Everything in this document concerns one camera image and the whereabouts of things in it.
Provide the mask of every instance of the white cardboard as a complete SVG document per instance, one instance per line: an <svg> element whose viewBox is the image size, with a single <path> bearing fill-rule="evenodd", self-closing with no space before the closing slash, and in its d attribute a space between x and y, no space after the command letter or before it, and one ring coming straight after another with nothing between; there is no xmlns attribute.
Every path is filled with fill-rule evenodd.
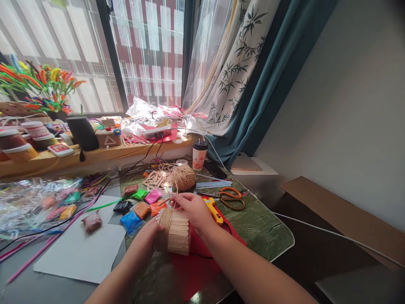
<svg viewBox="0 0 405 304"><path fill-rule="evenodd" d="M102 195L94 207L119 198ZM86 235L80 216L34 264L34 271L100 284L111 267L126 234L124 227L109 225L115 204L100 209L102 226Z"/></svg>

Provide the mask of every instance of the windowsill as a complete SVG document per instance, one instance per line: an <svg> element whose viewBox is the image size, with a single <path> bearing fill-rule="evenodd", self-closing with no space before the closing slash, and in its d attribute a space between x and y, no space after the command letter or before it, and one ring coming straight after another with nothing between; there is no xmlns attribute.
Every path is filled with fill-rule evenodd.
<svg viewBox="0 0 405 304"><path fill-rule="evenodd" d="M151 148L149 154L156 154L160 144L155 144ZM192 140L191 136L187 137L187 140L183 141L181 144L175 144L172 141L167 141L162 144L159 151L165 152L172 149L179 149L182 147L191 147ZM70 148L75 150L75 153L65 157L57 157L50 151L44 151L39 154L36 158L33 158L27 162L15 163L12 160L6 160L0 162L0 180L13 180L13 179L24 179L33 176L43 176L54 174L57 171L65 169L81 168L90 165L98 165L101 162L107 160L123 160L125 157L132 157L137 155L144 155L149 149L150 144L131 144L131 145L121 145L110 147L108 150L106 148L97 149L94 151L84 152L86 160L80 162L80 148L78 145L70 146Z"/></svg>

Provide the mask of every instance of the jar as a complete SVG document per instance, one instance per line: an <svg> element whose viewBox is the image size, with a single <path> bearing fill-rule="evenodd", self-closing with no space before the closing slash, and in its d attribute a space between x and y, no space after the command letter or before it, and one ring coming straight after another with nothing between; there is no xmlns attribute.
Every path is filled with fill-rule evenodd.
<svg viewBox="0 0 405 304"><path fill-rule="evenodd" d="M0 161L5 161L9 160L10 158L7 156L6 153L4 153L2 150L0 150Z"/></svg>
<svg viewBox="0 0 405 304"><path fill-rule="evenodd" d="M34 137L35 146L39 150L46 150L49 146L58 144L58 140L55 138L55 135L49 133L48 135L41 137Z"/></svg>
<svg viewBox="0 0 405 304"><path fill-rule="evenodd" d="M17 129L0 131L0 149L8 150L24 146L27 142Z"/></svg>
<svg viewBox="0 0 405 304"><path fill-rule="evenodd" d="M14 149L3 150L3 152L16 163L28 161L38 156L38 153L30 144L25 144L24 146Z"/></svg>
<svg viewBox="0 0 405 304"><path fill-rule="evenodd" d="M35 147L35 143L34 140L32 139L30 134L23 134L21 135L23 137L23 139L25 139L25 141L30 144L31 146Z"/></svg>
<svg viewBox="0 0 405 304"><path fill-rule="evenodd" d="M21 126L27 130L27 133L31 135L32 138L46 136L49 130L43 125L42 122L23 122Z"/></svg>

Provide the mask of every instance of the pink straw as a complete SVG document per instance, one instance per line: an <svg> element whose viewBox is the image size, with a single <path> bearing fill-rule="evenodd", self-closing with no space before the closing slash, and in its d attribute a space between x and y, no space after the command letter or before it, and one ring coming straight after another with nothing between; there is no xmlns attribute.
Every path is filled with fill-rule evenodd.
<svg viewBox="0 0 405 304"><path fill-rule="evenodd" d="M16 277L18 277L20 275L20 273L22 273L42 252L44 252L45 249L47 249L54 241L56 241L62 234L63 232L66 231L66 229L69 228L69 226L71 224L73 224L73 222L75 220L77 220L77 218L79 216L81 216L87 208L89 208L91 205L93 205L96 202L96 199L98 197L95 197L90 203L87 204L87 206L85 208L83 208L82 210L80 210L74 217L73 219L66 225L65 228L63 228L62 233L51 236L45 243L44 247L42 247L32 258L30 258L28 260L27 263L25 263L10 279L8 279L7 284L11 283L12 281L14 281L14 279Z"/></svg>

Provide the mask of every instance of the scissors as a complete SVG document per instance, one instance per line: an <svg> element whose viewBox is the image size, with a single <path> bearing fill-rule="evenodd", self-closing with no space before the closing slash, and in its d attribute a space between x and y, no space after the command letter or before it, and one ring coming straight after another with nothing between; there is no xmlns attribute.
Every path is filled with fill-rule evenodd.
<svg viewBox="0 0 405 304"><path fill-rule="evenodd" d="M225 192L225 190L231 190L231 191L235 192L237 195ZM210 196L210 197L218 197L220 199L220 201L225 206L227 206L228 208L230 208L232 210L237 210L237 211L244 210L245 207L246 207L245 202L242 199L241 193L238 190L236 190L235 188L232 188L232 187L222 188L219 192L215 192L215 193L199 192L198 194L207 195L207 196ZM228 201L239 201L239 202L242 203L242 206L241 207L235 207L235 206L229 205L227 203Z"/></svg>

